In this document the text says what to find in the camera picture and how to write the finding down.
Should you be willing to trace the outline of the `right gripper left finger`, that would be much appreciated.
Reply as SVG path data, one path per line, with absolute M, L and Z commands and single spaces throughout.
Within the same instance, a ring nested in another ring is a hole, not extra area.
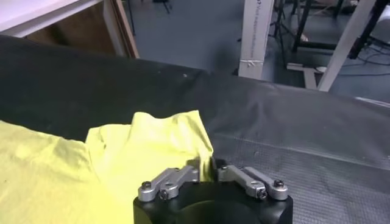
M 150 181 L 142 182 L 138 188 L 139 201 L 153 201 L 156 197 L 170 200 L 179 195 L 184 183 L 200 182 L 200 160 L 191 159 L 182 168 L 167 168 Z

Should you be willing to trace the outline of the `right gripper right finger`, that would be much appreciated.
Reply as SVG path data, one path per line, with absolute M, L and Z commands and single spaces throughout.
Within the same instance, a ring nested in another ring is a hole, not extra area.
M 218 181 L 238 183 L 248 196 L 258 200 L 288 198 L 288 187 L 282 180 L 273 180 L 253 167 L 222 166 L 218 169 Z

